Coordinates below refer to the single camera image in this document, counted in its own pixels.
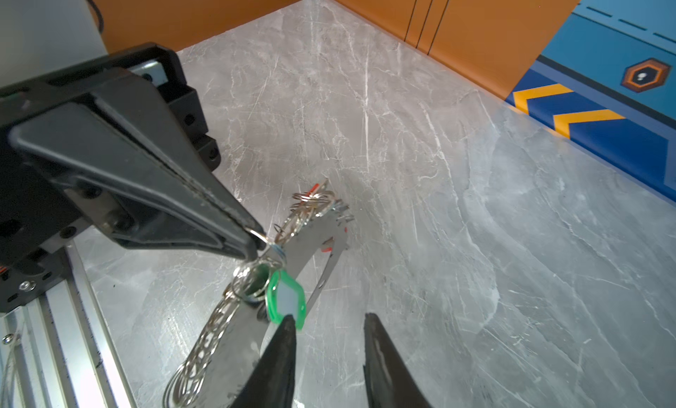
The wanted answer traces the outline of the green plastic key tag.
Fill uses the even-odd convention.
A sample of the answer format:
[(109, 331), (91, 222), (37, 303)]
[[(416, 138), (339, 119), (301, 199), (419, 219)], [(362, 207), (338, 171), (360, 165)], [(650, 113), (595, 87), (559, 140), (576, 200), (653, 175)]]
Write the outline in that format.
[(287, 316), (292, 316), (296, 329), (303, 329), (307, 317), (305, 290), (285, 270), (275, 270), (271, 275), (265, 302), (271, 323), (281, 325)]

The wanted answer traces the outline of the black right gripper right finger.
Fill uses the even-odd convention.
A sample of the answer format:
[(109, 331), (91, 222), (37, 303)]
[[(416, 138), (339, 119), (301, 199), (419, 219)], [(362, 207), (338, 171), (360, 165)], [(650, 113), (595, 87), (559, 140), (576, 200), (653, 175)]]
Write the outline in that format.
[(431, 407), (375, 313), (364, 319), (364, 379), (370, 407)]

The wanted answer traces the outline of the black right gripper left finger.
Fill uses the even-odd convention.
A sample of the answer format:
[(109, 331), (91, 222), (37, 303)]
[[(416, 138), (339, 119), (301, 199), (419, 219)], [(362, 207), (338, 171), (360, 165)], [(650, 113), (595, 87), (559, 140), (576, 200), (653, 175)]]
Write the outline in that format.
[(296, 355), (295, 319), (292, 315), (287, 315), (277, 327), (244, 388), (232, 403), (232, 408), (292, 408)]

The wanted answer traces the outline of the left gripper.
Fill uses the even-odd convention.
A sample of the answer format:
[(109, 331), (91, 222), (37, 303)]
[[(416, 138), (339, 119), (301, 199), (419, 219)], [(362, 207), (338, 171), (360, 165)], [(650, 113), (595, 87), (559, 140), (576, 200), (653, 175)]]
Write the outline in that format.
[[(15, 100), (45, 86), (55, 101), (68, 84), (111, 68), (135, 75), (95, 89), (93, 106), (65, 103), (9, 133)], [(208, 133), (177, 53), (153, 43), (3, 87), (1, 311), (65, 278), (62, 248), (90, 225), (81, 212), (127, 249), (254, 259), (262, 227), (212, 174), (221, 155)]]

